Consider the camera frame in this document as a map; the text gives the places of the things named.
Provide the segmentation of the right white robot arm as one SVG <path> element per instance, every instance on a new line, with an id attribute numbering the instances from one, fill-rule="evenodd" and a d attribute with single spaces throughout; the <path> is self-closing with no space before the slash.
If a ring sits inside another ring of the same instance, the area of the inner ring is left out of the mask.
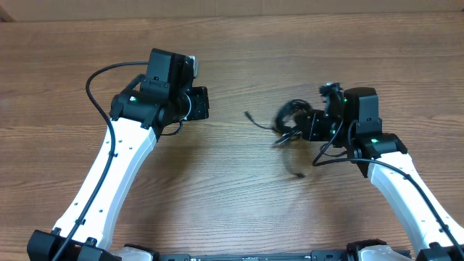
<path id="1" fill-rule="evenodd" d="M 401 222 L 417 260 L 462 260 L 463 227 L 440 205 L 399 137 L 382 130 L 374 88 L 320 87 L 326 107 L 308 107 L 294 121 L 307 141 L 343 147 L 384 196 Z"/>

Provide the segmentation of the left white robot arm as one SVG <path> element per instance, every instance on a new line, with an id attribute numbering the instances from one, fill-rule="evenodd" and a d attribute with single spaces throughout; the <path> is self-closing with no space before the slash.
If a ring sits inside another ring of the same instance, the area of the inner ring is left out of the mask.
<path id="1" fill-rule="evenodd" d="M 112 99 L 102 116 L 104 142 L 80 190 L 49 232 L 36 230 L 27 245 L 30 260 L 159 260 L 150 248 L 126 244 L 111 249 L 115 225 L 138 170 L 165 127 L 209 117 L 207 88 L 195 87 L 194 56 L 152 49 L 137 75 Z"/>

